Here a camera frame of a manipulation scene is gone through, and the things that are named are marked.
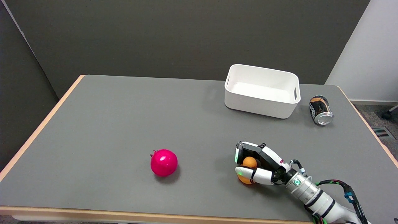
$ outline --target white wall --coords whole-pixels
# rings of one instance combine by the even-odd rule
[[[398,102],[398,0],[371,0],[326,83],[350,100]]]

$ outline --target orange ball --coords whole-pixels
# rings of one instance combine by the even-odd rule
[[[257,160],[254,159],[253,157],[246,157],[243,160],[242,166],[250,167],[250,168],[256,168],[257,167]]]
[[[250,167],[250,168],[256,168],[256,167],[257,167],[257,160],[254,159],[253,157],[246,157],[246,158],[243,160],[243,162],[242,162],[242,166]],[[237,175],[238,175],[239,180],[240,180],[242,183],[244,183],[244,184],[252,184],[252,183],[250,182],[250,179],[248,179],[248,178],[246,178],[246,177],[243,177],[243,176],[241,176],[241,175],[239,175],[239,174],[237,174]]]
[[[242,183],[244,183],[244,184],[252,184],[252,183],[250,182],[250,179],[247,179],[246,177],[243,177],[243,176],[241,176],[241,175],[239,175],[239,174],[238,174],[238,178],[239,178],[239,180],[240,180]]]

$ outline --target can lid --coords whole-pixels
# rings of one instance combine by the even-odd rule
[[[330,122],[332,122],[333,117],[334,117],[333,113],[330,112],[322,113],[319,116],[317,116],[317,123],[321,125],[329,124]]]

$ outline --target white storage bin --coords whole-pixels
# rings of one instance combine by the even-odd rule
[[[290,72],[233,65],[225,81],[224,102],[231,109],[288,118],[300,102],[298,83]]]

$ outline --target floor vent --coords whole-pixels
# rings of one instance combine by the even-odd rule
[[[371,126],[371,128],[379,139],[395,139],[386,127]]]

